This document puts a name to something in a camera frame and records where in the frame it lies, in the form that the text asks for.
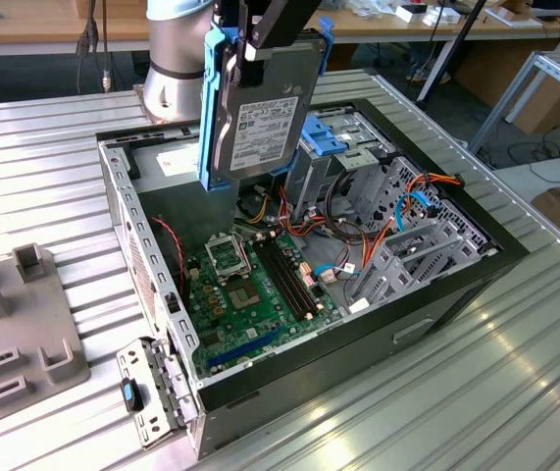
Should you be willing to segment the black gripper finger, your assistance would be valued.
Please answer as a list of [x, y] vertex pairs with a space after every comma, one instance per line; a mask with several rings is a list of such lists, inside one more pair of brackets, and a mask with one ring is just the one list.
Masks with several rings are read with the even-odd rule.
[[256, 52], [291, 45], [319, 5], [316, 0], [240, 1], [235, 85], [259, 86], [264, 59], [256, 59]]
[[214, 0], [213, 23], [219, 27], [237, 27], [239, 5], [239, 0]]

